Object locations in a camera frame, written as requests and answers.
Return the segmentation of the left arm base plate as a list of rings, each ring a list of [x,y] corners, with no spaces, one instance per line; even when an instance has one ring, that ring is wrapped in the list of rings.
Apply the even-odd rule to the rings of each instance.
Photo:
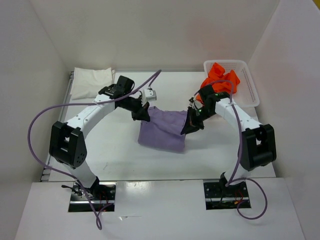
[[[113,212],[115,210],[115,198],[116,198],[116,182],[100,182],[100,188],[102,193],[93,196],[90,192],[88,196],[93,205],[95,211],[99,212]],[[63,188],[71,189],[69,200],[69,213],[85,213],[92,212],[90,203],[85,197],[83,190],[77,183],[73,183],[72,187],[62,185]]]

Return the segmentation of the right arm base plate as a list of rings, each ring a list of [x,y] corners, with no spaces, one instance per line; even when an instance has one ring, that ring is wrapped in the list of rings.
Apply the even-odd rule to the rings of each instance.
[[[203,182],[206,210],[250,209],[251,203],[247,185],[241,182],[235,186],[222,189],[218,180]]]

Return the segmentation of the white t shirt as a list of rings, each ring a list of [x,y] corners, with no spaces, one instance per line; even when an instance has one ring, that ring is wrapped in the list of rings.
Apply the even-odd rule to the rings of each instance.
[[[70,90],[72,100],[94,99],[98,92],[114,83],[115,70],[111,67],[102,70],[75,67]]]

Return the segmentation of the orange t shirt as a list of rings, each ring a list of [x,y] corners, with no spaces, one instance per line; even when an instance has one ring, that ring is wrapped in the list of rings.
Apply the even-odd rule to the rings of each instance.
[[[225,67],[214,62],[192,100],[204,103],[209,95],[213,95],[215,98],[229,99],[230,96],[237,93],[240,83],[241,81],[233,69],[226,71]]]

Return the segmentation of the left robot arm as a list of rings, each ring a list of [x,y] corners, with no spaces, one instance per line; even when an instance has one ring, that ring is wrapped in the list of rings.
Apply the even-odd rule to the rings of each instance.
[[[148,98],[154,95],[151,88],[143,89],[140,96],[132,97],[133,80],[120,76],[117,83],[103,87],[96,98],[75,117],[66,122],[57,121],[51,128],[49,154],[65,165],[70,174],[83,186],[81,193],[88,200],[94,200],[102,192],[99,178],[86,162],[85,139],[89,132],[116,108],[131,113],[133,120],[150,121]]]

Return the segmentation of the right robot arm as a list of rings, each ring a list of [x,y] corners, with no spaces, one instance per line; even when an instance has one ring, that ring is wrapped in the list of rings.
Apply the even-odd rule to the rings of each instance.
[[[212,86],[206,85],[189,99],[181,135],[203,130],[204,122],[214,115],[222,117],[239,135],[234,167],[223,172],[219,179],[220,193],[229,197],[251,171],[276,160],[275,130],[270,124],[262,124],[249,116],[228,92],[215,92]]]

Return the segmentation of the purple t shirt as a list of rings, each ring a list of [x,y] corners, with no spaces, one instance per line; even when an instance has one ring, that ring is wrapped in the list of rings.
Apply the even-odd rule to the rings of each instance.
[[[148,109],[150,121],[140,123],[138,143],[157,150],[182,153],[186,136],[181,134],[187,112],[161,110],[156,106]]]

